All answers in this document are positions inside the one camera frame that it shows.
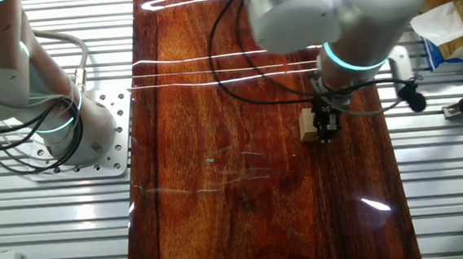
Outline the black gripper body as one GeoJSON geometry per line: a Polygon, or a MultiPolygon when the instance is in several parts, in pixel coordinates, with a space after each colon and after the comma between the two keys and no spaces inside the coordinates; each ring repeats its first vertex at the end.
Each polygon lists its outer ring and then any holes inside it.
{"type": "Polygon", "coordinates": [[[337,109],[332,108],[321,97],[312,99],[311,109],[314,114],[314,121],[338,120],[341,116],[341,113],[337,109]]]}

